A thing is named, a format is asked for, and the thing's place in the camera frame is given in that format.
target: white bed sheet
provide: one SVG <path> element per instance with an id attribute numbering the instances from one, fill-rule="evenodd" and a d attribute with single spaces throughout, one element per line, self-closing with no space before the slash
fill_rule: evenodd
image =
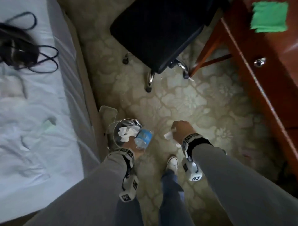
<path id="1" fill-rule="evenodd" d="M 56 0 L 1 0 L 0 22 L 26 11 L 38 19 L 28 33 L 38 44 L 59 50 L 55 59 L 59 70 L 35 74 L 1 64 L 2 75 L 21 78 L 27 103 L 14 110 L 0 106 L 0 222 L 46 207 L 99 164 L 76 51 L 61 9 Z M 32 23 L 26 16 L 11 24 L 26 28 Z M 47 48 L 41 51 L 55 53 Z M 48 61 L 36 69 L 54 68 Z M 54 119 L 55 128 L 45 132 L 29 151 L 22 150 L 21 137 L 49 118 Z"/>

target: hand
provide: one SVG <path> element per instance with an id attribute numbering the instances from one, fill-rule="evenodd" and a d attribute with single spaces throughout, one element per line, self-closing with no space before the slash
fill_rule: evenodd
<path id="1" fill-rule="evenodd" d="M 141 157 L 144 153 L 144 149 L 138 149 L 136 147 L 136 143 L 134 141 L 135 137 L 130 136 L 128 142 L 125 142 L 122 147 L 126 149 L 131 149 L 134 152 L 134 159 L 137 160 L 139 157 Z"/>
<path id="2" fill-rule="evenodd" d="M 184 138 L 187 137 L 189 134 L 196 133 L 191 124 L 186 121 L 173 122 L 172 129 L 173 128 L 176 128 L 176 132 L 173 132 L 173 138 L 179 144 L 182 144 Z"/>

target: chair caster wheel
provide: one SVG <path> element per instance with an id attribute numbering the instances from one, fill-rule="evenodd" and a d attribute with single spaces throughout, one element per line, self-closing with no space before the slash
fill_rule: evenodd
<path id="1" fill-rule="evenodd" d="M 147 93 L 150 93 L 152 91 L 152 87 L 146 87 L 145 90 L 146 90 Z"/>
<path id="2" fill-rule="evenodd" d="M 128 58 L 124 58 L 122 63 L 125 64 L 125 65 L 128 65 Z"/>
<path id="3" fill-rule="evenodd" d="M 186 71 L 183 71 L 183 78 L 188 79 L 189 78 L 189 73 Z"/>

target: bed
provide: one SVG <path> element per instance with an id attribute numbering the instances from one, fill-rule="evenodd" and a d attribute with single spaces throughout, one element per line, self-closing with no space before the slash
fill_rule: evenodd
<path id="1" fill-rule="evenodd" d="M 59 50 L 59 69 L 35 74 L 1 64 L 1 74 L 21 78 L 26 102 L 10 110 L 0 106 L 0 222 L 46 207 L 100 164 L 107 153 L 101 122 L 74 26 L 56 0 L 2 0 L 1 22 L 30 11 L 38 24 L 28 33 L 40 45 Z M 29 27 L 32 18 L 12 25 Z M 41 49 L 53 55 L 51 49 Z M 39 66 L 51 70 L 53 62 Z M 22 137 L 44 122 L 53 126 L 22 148 Z"/>

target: blue jeans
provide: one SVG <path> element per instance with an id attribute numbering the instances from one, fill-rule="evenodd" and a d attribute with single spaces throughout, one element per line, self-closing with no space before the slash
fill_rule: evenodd
<path id="1" fill-rule="evenodd" d="M 160 226 L 194 226 L 186 210 L 184 191 L 178 184 L 178 178 L 170 169 L 162 176 L 163 201 L 159 209 Z M 124 203 L 121 200 L 117 206 L 117 226 L 143 226 L 140 204 L 137 198 Z"/>

